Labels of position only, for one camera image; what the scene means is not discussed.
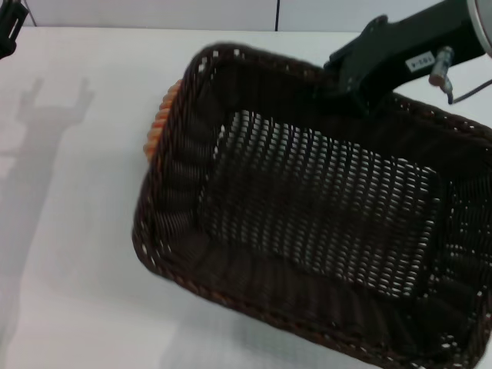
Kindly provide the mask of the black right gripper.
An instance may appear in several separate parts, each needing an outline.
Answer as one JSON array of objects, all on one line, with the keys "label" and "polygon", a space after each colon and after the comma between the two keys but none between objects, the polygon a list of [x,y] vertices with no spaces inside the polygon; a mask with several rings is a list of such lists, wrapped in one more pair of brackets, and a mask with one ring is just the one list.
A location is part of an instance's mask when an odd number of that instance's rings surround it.
[{"label": "black right gripper", "polygon": [[431,72],[428,62],[413,58],[444,47],[453,49],[455,65],[481,56],[465,1],[442,1],[333,52],[324,70],[337,75],[314,83],[316,105],[329,115],[371,115],[387,93]]}]

